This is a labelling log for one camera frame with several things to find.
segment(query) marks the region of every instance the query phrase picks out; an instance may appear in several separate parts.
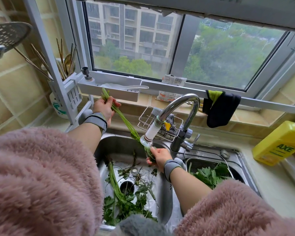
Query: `fuzzy pink sweater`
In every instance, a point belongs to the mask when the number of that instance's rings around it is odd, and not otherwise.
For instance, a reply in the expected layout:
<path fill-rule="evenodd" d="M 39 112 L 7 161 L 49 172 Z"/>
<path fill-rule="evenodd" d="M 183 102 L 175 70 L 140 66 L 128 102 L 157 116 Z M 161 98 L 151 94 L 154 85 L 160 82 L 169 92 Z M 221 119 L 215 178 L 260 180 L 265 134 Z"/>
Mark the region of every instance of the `fuzzy pink sweater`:
<path fill-rule="evenodd" d="M 94 235 L 103 193 L 93 154 L 53 129 L 0 136 L 0 235 Z M 176 236 L 295 236 L 244 184 L 227 180 L 186 214 Z"/>

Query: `white countertop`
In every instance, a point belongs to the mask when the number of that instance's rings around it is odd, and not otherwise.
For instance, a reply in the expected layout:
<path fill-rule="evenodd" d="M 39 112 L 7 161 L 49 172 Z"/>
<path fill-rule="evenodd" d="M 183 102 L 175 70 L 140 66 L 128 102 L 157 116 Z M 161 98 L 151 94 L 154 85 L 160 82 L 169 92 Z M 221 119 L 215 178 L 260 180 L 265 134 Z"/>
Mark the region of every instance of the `white countertop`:
<path fill-rule="evenodd" d="M 69 125 L 68 120 L 58 117 L 55 113 L 44 124 L 45 127 L 57 128 L 61 131 L 65 131 Z M 114 117 L 111 128 L 128 130 L 118 117 Z M 143 133 L 141 129 L 135 128 L 139 133 Z M 255 146 L 255 143 L 252 143 L 253 138 L 200 127 L 193 127 L 193 131 L 201 134 L 197 143 L 232 148 L 241 152 L 262 198 L 280 215 L 295 218 L 295 184 L 280 164 L 270 167 L 253 159 L 251 152 Z"/>

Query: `hand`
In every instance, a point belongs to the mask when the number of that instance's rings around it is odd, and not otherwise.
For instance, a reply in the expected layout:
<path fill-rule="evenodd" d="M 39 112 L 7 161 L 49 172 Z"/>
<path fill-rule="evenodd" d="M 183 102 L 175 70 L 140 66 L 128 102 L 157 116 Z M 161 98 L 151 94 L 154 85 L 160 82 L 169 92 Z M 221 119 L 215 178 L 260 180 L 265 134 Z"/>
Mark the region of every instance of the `hand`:
<path fill-rule="evenodd" d="M 102 115 L 105 117 L 107 122 L 107 127 L 110 127 L 111 118 L 115 114 L 114 111 L 111 110 L 111 106 L 113 103 L 116 105 L 116 107 L 120 107 L 121 103 L 118 103 L 113 97 L 109 97 L 105 103 L 104 99 L 100 98 L 98 99 L 93 106 L 93 113 L 102 113 Z"/>
<path fill-rule="evenodd" d="M 164 173 L 164 164 L 167 160 L 172 160 L 173 158 L 170 155 L 169 150 L 166 148 L 154 148 L 151 147 L 151 152 L 155 156 L 158 169 Z M 152 163 L 149 158 L 147 158 L 147 163 L 152 166 L 155 163 Z"/>

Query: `drain hole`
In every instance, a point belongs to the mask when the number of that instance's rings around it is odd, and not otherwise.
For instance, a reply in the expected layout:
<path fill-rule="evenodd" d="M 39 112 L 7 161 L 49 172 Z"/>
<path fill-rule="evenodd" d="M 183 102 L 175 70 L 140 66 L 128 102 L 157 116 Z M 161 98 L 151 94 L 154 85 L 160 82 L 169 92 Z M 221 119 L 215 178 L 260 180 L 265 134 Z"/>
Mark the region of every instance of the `drain hole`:
<path fill-rule="evenodd" d="M 130 181 L 122 182 L 120 190 L 123 194 L 129 195 L 134 193 L 134 185 Z"/>

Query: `perforated metal colander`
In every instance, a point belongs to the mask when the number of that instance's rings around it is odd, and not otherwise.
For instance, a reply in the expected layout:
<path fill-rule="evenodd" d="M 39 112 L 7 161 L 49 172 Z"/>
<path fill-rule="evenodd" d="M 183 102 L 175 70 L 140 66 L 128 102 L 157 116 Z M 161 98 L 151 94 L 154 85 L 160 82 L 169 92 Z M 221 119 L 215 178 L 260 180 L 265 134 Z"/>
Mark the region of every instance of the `perforated metal colander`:
<path fill-rule="evenodd" d="M 25 22 L 0 23 L 0 58 L 20 44 L 31 30 L 32 26 Z"/>

